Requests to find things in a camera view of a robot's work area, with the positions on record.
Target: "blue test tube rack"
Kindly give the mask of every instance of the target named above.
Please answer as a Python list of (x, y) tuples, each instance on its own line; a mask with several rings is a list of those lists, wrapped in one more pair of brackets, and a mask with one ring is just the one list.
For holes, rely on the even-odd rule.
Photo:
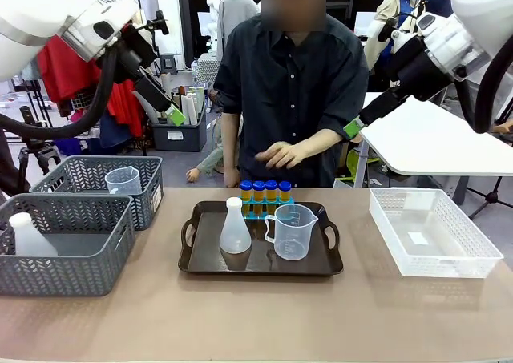
[[(246, 220), (263, 220), (263, 219), (265, 219), (265, 217), (267, 215), (269, 215), (267, 213), (267, 210), (266, 210), (266, 207), (268, 205), (275, 205), (276, 208), (278, 208), (279, 206), (286, 205), (286, 204), (294, 204), (294, 199), (291, 197), (287, 201), (283, 201), (280, 198), (276, 199), (275, 201), (268, 201), (267, 198), (264, 198), (263, 201), (255, 201), (253, 198), (251, 198), (250, 201), (243, 201), (242, 200), (243, 207), (244, 206), (248, 206), (248, 205), (250, 206), (249, 207), (249, 214), (248, 215), (244, 215), (244, 218)], [(263, 205), (264, 206), (262, 208), (263, 212), (262, 212), (261, 215), (255, 215), (255, 212), (251, 209), (251, 206), (255, 206), (255, 205)]]

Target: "white mannequin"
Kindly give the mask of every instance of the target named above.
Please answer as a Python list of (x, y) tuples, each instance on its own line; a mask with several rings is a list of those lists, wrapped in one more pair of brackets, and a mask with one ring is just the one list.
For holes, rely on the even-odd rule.
[(217, 52), (217, 24), (219, 19), (219, 4), (221, 0), (207, 0), (207, 5), (210, 7), (210, 17), (212, 22), (207, 25), (210, 32), (210, 47), (211, 52)]

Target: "green tag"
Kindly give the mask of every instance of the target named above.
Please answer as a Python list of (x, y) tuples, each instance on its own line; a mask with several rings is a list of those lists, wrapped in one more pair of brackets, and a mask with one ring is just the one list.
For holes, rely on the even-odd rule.
[(168, 121), (172, 121), (177, 127), (182, 125), (185, 121), (185, 115), (172, 105), (166, 111), (166, 115), (168, 117)]
[(363, 128), (360, 127), (357, 120), (358, 117), (344, 127), (344, 132), (347, 133), (350, 139), (354, 138)]

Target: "human hand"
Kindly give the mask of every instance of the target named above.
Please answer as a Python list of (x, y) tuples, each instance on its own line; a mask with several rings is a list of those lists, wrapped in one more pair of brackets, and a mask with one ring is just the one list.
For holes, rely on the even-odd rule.
[(200, 178), (200, 170), (198, 168), (193, 168), (187, 171), (185, 174), (187, 176), (188, 183), (195, 183)]
[(224, 185), (228, 188), (238, 187), (240, 184), (240, 172), (237, 168), (224, 168)]
[(267, 151), (255, 156), (258, 161), (266, 161), (265, 166), (268, 169), (272, 167), (282, 168), (285, 165), (287, 169), (290, 169), (296, 167), (305, 157), (306, 154), (299, 145), (292, 145), (285, 141), (274, 143)]

